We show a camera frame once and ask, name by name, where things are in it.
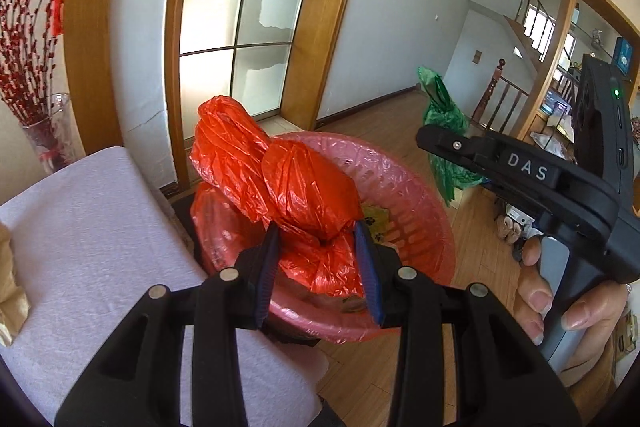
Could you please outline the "small orange plastic bag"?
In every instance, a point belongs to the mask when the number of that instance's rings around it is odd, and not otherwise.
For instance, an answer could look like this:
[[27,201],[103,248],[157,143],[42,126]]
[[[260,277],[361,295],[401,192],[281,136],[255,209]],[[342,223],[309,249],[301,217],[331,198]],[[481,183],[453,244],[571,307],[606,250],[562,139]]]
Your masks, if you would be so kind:
[[360,197],[332,161],[303,142],[271,138],[225,95],[198,108],[190,159],[202,179],[190,213],[207,272],[233,265],[277,223],[286,277],[314,294],[362,296]]

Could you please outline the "red berry branches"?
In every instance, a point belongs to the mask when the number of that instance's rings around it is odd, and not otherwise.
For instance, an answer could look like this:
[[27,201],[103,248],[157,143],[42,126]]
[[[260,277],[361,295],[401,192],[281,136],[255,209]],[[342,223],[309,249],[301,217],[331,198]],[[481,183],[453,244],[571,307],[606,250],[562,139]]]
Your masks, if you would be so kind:
[[56,69],[51,0],[1,0],[1,101],[21,126],[40,121]]

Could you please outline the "beige paper bag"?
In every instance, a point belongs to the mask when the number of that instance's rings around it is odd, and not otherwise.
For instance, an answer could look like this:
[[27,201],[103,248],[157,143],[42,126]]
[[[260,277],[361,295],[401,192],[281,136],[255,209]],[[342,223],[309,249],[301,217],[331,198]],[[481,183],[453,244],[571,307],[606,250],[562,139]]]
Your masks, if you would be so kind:
[[30,310],[24,288],[17,284],[12,235],[0,225],[0,337],[2,347],[11,347],[21,332]]

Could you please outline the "glass vase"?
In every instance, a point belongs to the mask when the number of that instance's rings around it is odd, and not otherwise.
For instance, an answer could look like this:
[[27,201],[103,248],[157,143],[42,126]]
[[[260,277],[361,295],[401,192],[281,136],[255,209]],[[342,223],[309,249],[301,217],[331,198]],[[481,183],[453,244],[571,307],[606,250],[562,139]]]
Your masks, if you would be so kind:
[[74,141],[72,101],[65,92],[51,94],[46,116],[22,130],[47,176],[79,159]]

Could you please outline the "wooden stair railing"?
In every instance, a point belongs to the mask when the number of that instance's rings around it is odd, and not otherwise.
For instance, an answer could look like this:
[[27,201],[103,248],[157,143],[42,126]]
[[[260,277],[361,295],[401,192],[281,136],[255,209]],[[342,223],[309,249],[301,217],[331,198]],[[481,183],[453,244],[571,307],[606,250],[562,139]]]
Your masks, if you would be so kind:
[[506,60],[500,58],[473,110],[471,121],[482,129],[509,134],[528,99],[528,92],[504,77],[504,66]]

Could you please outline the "frosted glass sliding door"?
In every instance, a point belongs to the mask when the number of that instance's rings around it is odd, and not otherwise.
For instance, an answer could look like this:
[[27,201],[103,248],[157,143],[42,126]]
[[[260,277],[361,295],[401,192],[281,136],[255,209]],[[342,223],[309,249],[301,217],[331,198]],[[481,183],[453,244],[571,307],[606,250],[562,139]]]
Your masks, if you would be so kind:
[[303,0],[183,0],[179,75],[182,132],[217,95],[253,117],[276,113]]

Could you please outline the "green paw print bag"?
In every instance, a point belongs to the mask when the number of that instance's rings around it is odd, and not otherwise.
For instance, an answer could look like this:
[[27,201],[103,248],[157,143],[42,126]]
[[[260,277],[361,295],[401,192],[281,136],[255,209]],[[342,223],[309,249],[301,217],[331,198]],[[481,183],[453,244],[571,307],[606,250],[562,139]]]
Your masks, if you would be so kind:
[[390,212],[382,207],[375,205],[362,204],[361,210],[363,221],[375,243],[382,244],[385,242],[385,236],[390,223]]

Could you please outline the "red lined waste basket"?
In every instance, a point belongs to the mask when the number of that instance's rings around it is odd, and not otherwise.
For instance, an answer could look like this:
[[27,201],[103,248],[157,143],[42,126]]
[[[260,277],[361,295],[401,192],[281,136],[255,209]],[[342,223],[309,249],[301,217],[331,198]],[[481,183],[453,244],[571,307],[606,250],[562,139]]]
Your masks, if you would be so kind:
[[[410,169],[384,150],[351,136],[292,132],[299,141],[333,161],[358,188],[363,204],[388,211],[383,237],[410,265],[439,284],[448,285],[456,271],[456,248],[439,196]],[[250,222],[218,188],[201,183],[190,208],[202,265],[209,274],[231,267],[241,251],[262,241],[265,228]],[[358,298],[316,295],[279,272],[274,283],[268,324],[300,341],[356,343],[382,334]]]

